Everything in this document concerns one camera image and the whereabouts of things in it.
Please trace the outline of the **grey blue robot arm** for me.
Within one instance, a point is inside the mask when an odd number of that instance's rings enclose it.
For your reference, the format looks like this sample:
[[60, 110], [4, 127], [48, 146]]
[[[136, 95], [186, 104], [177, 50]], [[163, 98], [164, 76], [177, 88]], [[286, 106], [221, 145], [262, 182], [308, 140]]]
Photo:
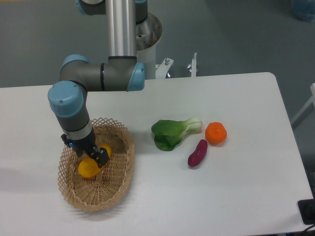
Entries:
[[66, 57], [60, 79], [48, 91], [48, 100], [62, 130], [64, 144], [77, 156], [86, 153], [99, 168], [109, 154], [95, 144], [86, 99], [89, 91], [140, 91], [145, 85], [145, 65], [137, 60], [136, 25], [148, 17], [145, 0], [78, 0], [87, 15], [106, 15], [109, 35], [107, 63], [91, 64], [81, 55]]

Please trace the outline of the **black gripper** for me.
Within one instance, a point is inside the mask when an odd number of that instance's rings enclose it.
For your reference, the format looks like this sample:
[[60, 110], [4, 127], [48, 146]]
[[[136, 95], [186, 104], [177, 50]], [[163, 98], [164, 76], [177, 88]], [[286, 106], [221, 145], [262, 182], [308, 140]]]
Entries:
[[78, 157], [81, 157], [85, 152], [97, 164], [99, 169], [109, 161], [109, 147], [96, 147], [96, 137], [93, 130], [82, 139], [72, 139], [68, 134], [62, 134], [61, 139], [64, 145], [72, 149]]

